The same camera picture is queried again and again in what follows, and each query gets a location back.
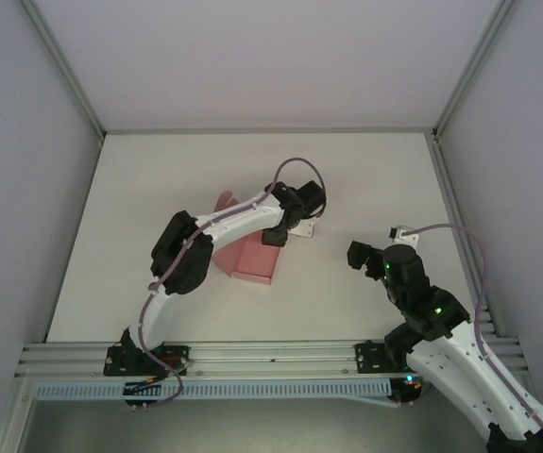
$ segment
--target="gray wall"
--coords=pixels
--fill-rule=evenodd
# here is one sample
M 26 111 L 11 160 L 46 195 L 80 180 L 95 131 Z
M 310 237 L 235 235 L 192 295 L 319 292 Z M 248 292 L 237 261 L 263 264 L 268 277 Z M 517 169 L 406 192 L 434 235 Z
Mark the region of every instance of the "gray wall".
M 543 2 L 520 2 L 444 142 L 494 305 L 543 398 Z
M 36 2 L 110 131 L 432 126 L 499 3 Z
M 0 414 L 39 340 L 96 163 L 96 139 L 18 2 L 0 0 Z

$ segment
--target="white floor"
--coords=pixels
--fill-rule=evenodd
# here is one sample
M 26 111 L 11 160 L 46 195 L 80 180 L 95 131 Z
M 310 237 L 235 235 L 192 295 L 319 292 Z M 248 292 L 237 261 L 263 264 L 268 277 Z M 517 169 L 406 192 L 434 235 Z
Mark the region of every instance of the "white floor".
M 109 135 L 59 298 L 49 342 L 113 342 L 147 295 L 149 253 L 172 215 L 212 211 L 233 190 L 245 199 L 284 159 L 302 156 L 328 186 L 328 209 L 310 239 L 291 237 L 271 287 L 214 266 L 182 297 L 168 341 L 377 339 L 402 322 L 380 282 L 347 265 L 352 240 L 390 244 L 394 225 L 448 216 L 422 134 Z M 281 180 L 314 178 L 303 164 Z M 453 236 L 425 233 L 418 253 L 432 283 L 472 304 Z

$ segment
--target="white enclosure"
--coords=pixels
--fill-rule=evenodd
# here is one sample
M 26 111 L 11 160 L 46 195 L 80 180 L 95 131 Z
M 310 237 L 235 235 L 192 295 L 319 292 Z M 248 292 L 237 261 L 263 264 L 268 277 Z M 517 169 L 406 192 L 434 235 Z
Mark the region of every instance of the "white enclosure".
M 336 410 L 177 401 L 132 423 L 72 390 L 101 383 L 171 216 L 208 213 L 225 190 L 249 197 L 292 156 L 328 185 L 314 237 L 290 239 L 270 287 L 211 266 L 166 340 L 212 351 L 226 380 L 224 361 L 274 366 L 285 349 L 348 382 L 353 341 L 403 319 L 348 267 L 350 241 L 385 247 L 395 225 L 453 222 L 489 252 L 485 338 L 543 402 L 543 2 L 0 0 L 0 453 L 134 451 L 135 439 L 148 451 L 484 451 L 441 394 L 378 424 L 385 408 L 348 393 L 359 402 Z M 295 164 L 281 179 L 313 178 Z M 432 283 L 472 310 L 482 264 L 470 239 L 429 232 L 418 251 Z M 237 343 L 224 355 L 216 342 Z M 39 399 L 43 382 L 73 402 Z M 246 444 L 192 436 L 199 411 Z M 185 418 L 152 435 L 161 413 Z

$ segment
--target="black mounting plate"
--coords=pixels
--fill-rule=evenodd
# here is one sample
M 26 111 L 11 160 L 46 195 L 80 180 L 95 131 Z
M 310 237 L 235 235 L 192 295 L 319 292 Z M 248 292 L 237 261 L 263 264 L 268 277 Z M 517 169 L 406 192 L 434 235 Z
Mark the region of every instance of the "black mounting plate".
M 163 344 L 151 352 L 176 370 L 184 368 L 181 360 L 187 361 L 189 359 L 188 346 Z M 161 366 L 143 352 L 141 352 L 143 355 L 137 360 L 134 360 L 134 356 L 129 358 L 127 354 L 127 350 L 121 344 L 110 347 L 103 370 L 104 376 L 159 376 L 165 373 Z M 187 370 L 183 370 L 179 374 L 185 376 Z
M 408 367 L 396 366 L 388 357 L 384 343 L 371 340 L 355 345 L 355 362 L 360 375 L 378 373 L 412 373 Z
M 404 379 L 391 379 L 391 392 L 388 399 L 398 403 L 409 403 L 420 398 L 422 384 L 420 382 L 406 382 Z

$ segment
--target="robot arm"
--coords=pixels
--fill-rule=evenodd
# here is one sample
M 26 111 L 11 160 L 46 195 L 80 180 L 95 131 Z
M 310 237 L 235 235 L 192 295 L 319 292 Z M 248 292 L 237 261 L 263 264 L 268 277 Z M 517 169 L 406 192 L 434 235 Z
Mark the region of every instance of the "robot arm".
M 415 250 L 417 237 L 403 232 L 403 228 L 392 231 L 395 244 L 384 250 L 354 242 L 348 251 L 351 267 L 361 269 L 365 264 L 366 275 L 382 281 L 405 318 L 404 325 L 385 337 L 387 355 L 395 365 L 418 372 L 460 409 L 487 440 L 490 453 L 543 452 L 543 430 L 537 423 L 543 424 L 543 405 L 520 386 L 487 344 L 479 347 L 467 310 L 452 294 L 431 286 Z
M 314 181 L 300 189 L 278 182 L 263 202 L 257 203 L 264 194 L 261 192 L 244 203 L 212 214 L 197 217 L 186 211 L 175 214 L 152 250 L 154 277 L 161 278 L 190 236 L 195 234 L 195 238 L 176 269 L 153 296 L 143 319 L 131 325 L 123 335 L 122 343 L 126 343 L 128 349 L 142 349 L 138 336 L 140 324 L 147 348 L 153 349 L 164 341 L 166 313 L 172 309 L 173 299 L 190 293 L 204 281 L 216 250 L 259 230 L 263 230 L 263 243 L 284 246 L 290 229 L 310 217 L 326 200 L 325 193 Z

